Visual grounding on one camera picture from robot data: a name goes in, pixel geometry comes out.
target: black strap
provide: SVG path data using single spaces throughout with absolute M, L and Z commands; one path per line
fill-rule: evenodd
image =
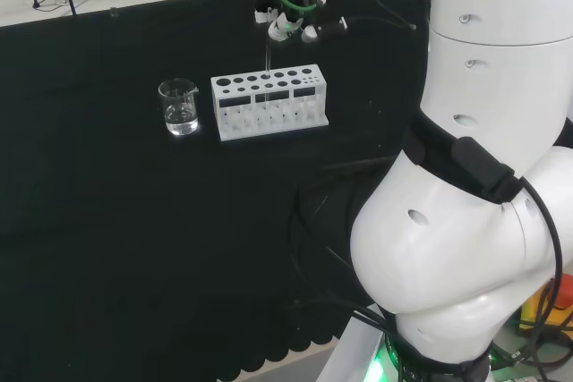
M 491 203 L 512 201 L 522 189 L 513 169 L 473 138 L 455 138 L 421 109 L 410 123 L 404 152 L 434 176 Z
M 408 368 L 416 369 L 419 375 L 418 378 L 414 378 L 416 382 L 484 382 L 490 372 L 491 345 L 475 360 L 449 364 L 424 357 L 411 344 L 400 337 L 394 338 L 390 335 L 386 337 L 385 342 L 389 353 L 395 350 Z

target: black table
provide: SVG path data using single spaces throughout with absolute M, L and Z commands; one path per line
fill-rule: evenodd
M 384 1 L 416 19 L 415 0 Z M 383 16 L 372 0 L 329 13 Z M 346 312 L 284 312 L 295 186 L 319 166 L 397 154 L 423 76 L 407 31 L 356 26 L 273 52 L 273 67 L 320 66 L 328 128 L 224 144 L 209 79 L 263 69 L 252 0 L 1 28 L 1 380 L 229 380 L 339 335 Z M 157 100 L 173 77 L 202 92 L 201 131 L 184 139 Z

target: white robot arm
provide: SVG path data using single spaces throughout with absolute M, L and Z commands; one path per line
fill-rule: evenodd
M 543 198 L 563 261 L 573 259 L 573 150 L 552 148 L 573 94 L 573 2 L 432 0 L 430 27 L 408 148 L 355 220 L 351 252 L 400 335 L 430 361 L 456 365 L 487 354 L 555 273 L 548 225 L 517 178 Z M 488 156 L 509 167 L 506 176 L 472 182 L 489 172 Z

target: water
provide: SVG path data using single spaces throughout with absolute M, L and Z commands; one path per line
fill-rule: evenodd
M 165 124 L 177 136 L 193 133 L 199 126 L 197 111 L 190 103 L 172 105 L 165 112 Z

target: test tube rack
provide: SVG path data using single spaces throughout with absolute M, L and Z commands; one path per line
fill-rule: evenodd
M 329 124 L 326 81 L 316 64 L 217 76 L 211 87 L 221 140 Z

